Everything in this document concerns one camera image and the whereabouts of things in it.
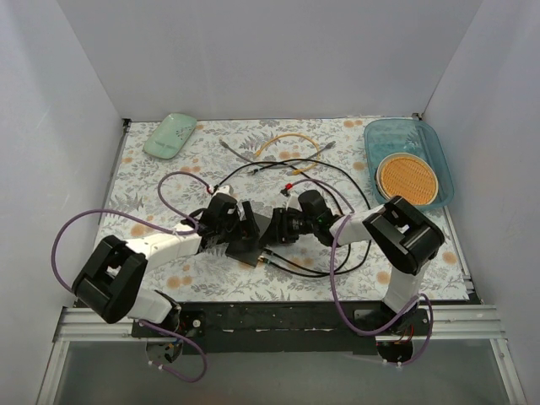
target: blue plastic basket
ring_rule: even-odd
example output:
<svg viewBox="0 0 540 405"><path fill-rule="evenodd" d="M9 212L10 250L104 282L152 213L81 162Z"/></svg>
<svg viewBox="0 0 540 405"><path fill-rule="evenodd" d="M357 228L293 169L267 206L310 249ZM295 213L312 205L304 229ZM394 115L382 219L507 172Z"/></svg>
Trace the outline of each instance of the blue plastic basket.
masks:
<svg viewBox="0 0 540 405"><path fill-rule="evenodd" d="M375 173L386 156L398 152L413 154L427 162L439 181L436 199L431 204L417 206L418 209L441 208L450 203L454 197L454 185L439 137L428 124L404 118L373 121L365 128L364 141L371 185L379 203L385 203L387 200L377 188Z"/></svg>

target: gray cable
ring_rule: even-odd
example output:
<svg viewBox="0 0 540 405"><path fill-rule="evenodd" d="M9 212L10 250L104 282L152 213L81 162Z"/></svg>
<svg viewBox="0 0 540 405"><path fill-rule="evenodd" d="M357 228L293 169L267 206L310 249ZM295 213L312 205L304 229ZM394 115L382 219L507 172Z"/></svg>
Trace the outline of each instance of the gray cable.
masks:
<svg viewBox="0 0 540 405"><path fill-rule="evenodd" d="M248 158L246 158L246 157L242 156L241 154L239 154L238 152L236 152L223 139L219 140L219 144L221 146L223 146L225 149L228 149L235 156L238 156L240 159L245 160L248 163L257 163L257 162L254 162L253 160L249 160ZM335 144L336 144L336 141L331 141L330 143L325 145L324 148L321 148L321 150L319 152L315 152L313 155L308 156L307 158L302 158L302 159L313 159L318 154L321 154L323 151L333 148L335 146ZM286 165L275 165L275 166L269 167L268 169L269 170L271 170L271 169L282 169L284 166L292 166L292 165L293 165L292 163L287 163Z"/></svg>

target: leaf pattern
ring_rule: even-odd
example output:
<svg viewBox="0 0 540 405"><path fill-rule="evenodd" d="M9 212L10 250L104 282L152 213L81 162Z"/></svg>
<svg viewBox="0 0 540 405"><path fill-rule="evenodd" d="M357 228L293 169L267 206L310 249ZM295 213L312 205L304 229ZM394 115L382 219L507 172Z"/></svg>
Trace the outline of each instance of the leaf pattern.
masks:
<svg viewBox="0 0 540 405"><path fill-rule="evenodd" d="M216 184L244 162L219 145L226 140L242 156L255 159L254 153L267 141L286 132L301 132L321 146L336 141L321 158L344 168L360 185L370 203L375 205L365 162L364 129L378 117L350 117L317 120L248 120L200 121L180 153L171 160L154 159L143 152L146 139L158 126L154 122L134 122L127 134L108 208L130 213L164 227L173 227L181 218L158 199L156 186L167 173L189 170ZM291 157L313 153L313 146L301 138L283 138L264 149L259 159L281 160L280 154ZM249 199L257 213L270 215L272 208L284 206L286 198L279 193L283 186L298 177L292 170L266 170L250 175L249 170L232 177L229 184L239 201ZM364 209L362 197L339 172L318 165L309 171L315 178L335 186L358 209ZM302 183L295 189L302 192L314 187ZM163 187L164 197L185 213L208 205L208 194L191 177L174 176ZM336 210L328 196L328 204ZM444 212L431 210L427 215L442 229L447 241L428 269L422 290L436 300L463 300L467 290L462 279L462 265L451 241ZM151 229L136 226L115 215L106 215L100 225L99 239L114 234L128 239L147 235ZM366 243L352 245L351 268L364 255ZM249 268L224 254L225 246L215 246L203 254L183 257L145 274L143 287L159 289L181 301L299 301L331 300L327 278L299 278L271 266ZM291 246L274 249L289 260L321 271L328 270L330 249L313 236L301 236ZM338 249L337 262L347 253ZM391 267L377 246L370 250L366 264L360 269L337 277L337 290L342 300L380 300L386 293Z"/></svg>

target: white backdrop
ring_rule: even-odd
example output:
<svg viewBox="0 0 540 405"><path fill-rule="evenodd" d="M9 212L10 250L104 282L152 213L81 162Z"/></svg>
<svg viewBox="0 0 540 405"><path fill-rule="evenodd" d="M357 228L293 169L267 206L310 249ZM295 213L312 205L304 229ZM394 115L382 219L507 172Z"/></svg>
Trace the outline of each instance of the white backdrop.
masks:
<svg viewBox="0 0 540 405"><path fill-rule="evenodd" d="M426 119L456 197L452 217L472 280L495 303L529 403L540 403L540 3L484 2Z"/></svg>
<svg viewBox="0 0 540 405"><path fill-rule="evenodd" d="M62 305L52 240L100 207L122 122L54 0L0 0L0 403L35 403ZM62 243L71 284L97 218Z"/></svg>
<svg viewBox="0 0 540 405"><path fill-rule="evenodd" d="M481 0L58 0L122 117L422 112Z"/></svg>

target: light green dish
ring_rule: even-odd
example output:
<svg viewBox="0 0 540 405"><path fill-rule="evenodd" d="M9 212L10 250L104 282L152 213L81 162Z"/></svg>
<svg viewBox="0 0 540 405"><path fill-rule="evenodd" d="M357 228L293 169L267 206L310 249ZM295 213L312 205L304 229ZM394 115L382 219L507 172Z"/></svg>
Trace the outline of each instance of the light green dish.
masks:
<svg viewBox="0 0 540 405"><path fill-rule="evenodd" d="M143 150L156 158L172 159L190 137L197 120L184 114L169 114L144 143Z"/></svg>

